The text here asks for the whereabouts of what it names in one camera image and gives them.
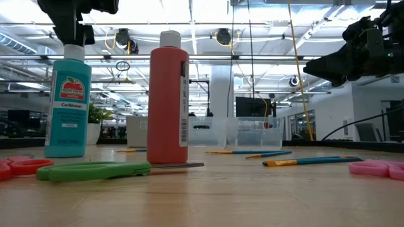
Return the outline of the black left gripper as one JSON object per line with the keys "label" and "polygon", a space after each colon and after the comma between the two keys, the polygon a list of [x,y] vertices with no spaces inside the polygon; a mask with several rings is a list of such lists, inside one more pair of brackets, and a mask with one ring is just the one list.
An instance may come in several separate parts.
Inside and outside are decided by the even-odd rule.
{"label": "black left gripper", "polygon": [[[54,24],[82,21],[82,14],[92,10],[114,15],[119,10],[119,0],[38,0],[40,9],[48,15]],[[55,26],[55,34],[64,44],[78,46],[93,45],[94,31],[91,25]]]}

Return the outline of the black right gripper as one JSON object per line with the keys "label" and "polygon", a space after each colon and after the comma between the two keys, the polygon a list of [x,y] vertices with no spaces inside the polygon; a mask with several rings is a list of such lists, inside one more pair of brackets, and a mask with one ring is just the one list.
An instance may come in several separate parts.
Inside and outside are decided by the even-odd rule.
{"label": "black right gripper", "polygon": [[311,60],[303,71],[326,79],[332,87],[361,76],[385,76],[403,72],[403,17],[368,16],[342,33],[346,45],[340,50]]}

